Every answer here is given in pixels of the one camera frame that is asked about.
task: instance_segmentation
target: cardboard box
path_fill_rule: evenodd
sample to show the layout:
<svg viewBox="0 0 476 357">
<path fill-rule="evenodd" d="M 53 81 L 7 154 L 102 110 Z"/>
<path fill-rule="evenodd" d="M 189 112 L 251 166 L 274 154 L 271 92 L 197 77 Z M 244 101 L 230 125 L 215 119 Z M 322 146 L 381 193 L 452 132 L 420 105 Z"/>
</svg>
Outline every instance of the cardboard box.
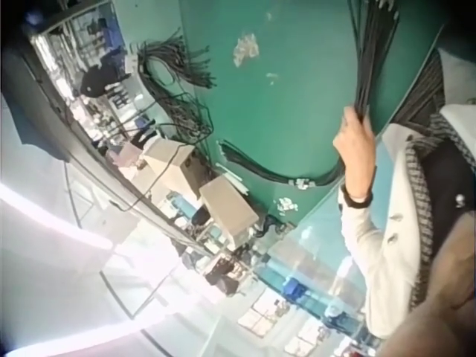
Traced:
<svg viewBox="0 0 476 357">
<path fill-rule="evenodd" d="M 234 250 L 249 241 L 248 229 L 258 222 L 258 215 L 224 176 L 200 188 L 203 203 L 216 225 Z"/>
<path fill-rule="evenodd" d="M 200 187 L 207 179 L 207 167 L 202 164 L 193 145 L 161 139 L 147 148 L 143 157 L 158 180 L 169 190 L 184 198 L 196 201 L 200 198 Z"/>
</svg>

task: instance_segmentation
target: bright window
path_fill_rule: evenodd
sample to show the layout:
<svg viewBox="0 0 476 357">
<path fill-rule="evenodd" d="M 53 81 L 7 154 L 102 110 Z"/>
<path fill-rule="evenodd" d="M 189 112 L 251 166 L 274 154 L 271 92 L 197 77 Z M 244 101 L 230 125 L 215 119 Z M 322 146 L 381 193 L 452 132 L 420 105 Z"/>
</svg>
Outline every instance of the bright window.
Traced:
<svg viewBox="0 0 476 357">
<path fill-rule="evenodd" d="M 307 357 L 322 341 L 329 337 L 329 330 L 316 318 L 309 318 L 285 347 L 291 356 Z"/>
<path fill-rule="evenodd" d="M 264 337 L 289 311 L 289 303 L 278 293 L 266 289 L 238 324 L 259 337 Z"/>
</svg>

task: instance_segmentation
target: hand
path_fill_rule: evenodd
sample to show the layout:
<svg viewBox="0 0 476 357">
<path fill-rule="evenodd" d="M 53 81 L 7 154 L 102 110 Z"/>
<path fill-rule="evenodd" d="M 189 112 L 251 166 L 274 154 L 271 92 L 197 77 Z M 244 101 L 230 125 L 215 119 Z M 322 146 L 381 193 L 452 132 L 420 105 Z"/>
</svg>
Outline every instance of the hand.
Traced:
<svg viewBox="0 0 476 357">
<path fill-rule="evenodd" d="M 332 142 L 345 164 L 345 187 L 352 199 L 366 199 L 376 163 L 376 142 L 370 118 L 361 123 L 353 107 L 344 108 L 339 133 Z"/>
</svg>

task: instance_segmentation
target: white jacket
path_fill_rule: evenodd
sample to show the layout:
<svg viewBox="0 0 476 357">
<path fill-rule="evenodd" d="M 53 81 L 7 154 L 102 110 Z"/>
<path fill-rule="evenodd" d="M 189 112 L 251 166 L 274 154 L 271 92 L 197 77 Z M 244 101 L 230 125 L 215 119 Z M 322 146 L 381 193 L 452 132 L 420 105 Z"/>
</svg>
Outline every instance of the white jacket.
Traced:
<svg viewBox="0 0 476 357">
<path fill-rule="evenodd" d="M 476 106 L 448 105 L 441 114 L 476 156 Z M 391 124 L 387 132 L 398 131 L 395 125 Z M 407 135 L 401 136 L 399 149 L 394 153 L 389 217 L 384 233 L 373 225 L 370 209 L 349 208 L 342 193 L 338 195 L 342 205 L 342 235 L 367 285 L 364 308 L 367 327 L 379 338 L 387 338 L 408 314 L 420 262 L 417 213 L 405 165 Z"/>
</svg>

